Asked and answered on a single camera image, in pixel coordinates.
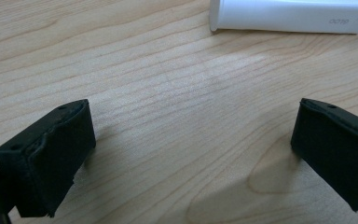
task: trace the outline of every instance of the white bottle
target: white bottle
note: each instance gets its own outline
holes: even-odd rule
[[[358,0],[211,0],[211,30],[358,34]]]

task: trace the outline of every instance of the screw hole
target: screw hole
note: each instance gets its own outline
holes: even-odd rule
[[[22,147],[22,145],[16,144],[16,145],[12,146],[10,149],[11,150],[17,150],[17,149],[20,149],[21,147]]]

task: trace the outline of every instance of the light wood tabletop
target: light wood tabletop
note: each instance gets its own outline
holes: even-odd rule
[[[303,97],[358,116],[358,35],[213,34],[208,15],[0,0],[0,145],[86,98],[97,139],[55,217],[13,223],[358,223],[290,147]]]

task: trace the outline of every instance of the rounded edge of white object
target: rounded edge of white object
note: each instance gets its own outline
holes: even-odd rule
[[[211,0],[209,11],[209,24],[211,31],[216,31],[219,27],[219,16],[221,12],[222,1],[224,0]]]

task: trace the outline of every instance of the wooden surface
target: wooden surface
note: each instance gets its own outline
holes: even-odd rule
[[[358,35],[212,34],[208,13],[0,0],[0,145],[82,98],[98,140],[55,218],[14,223],[358,223],[289,144],[302,97],[358,115]]]

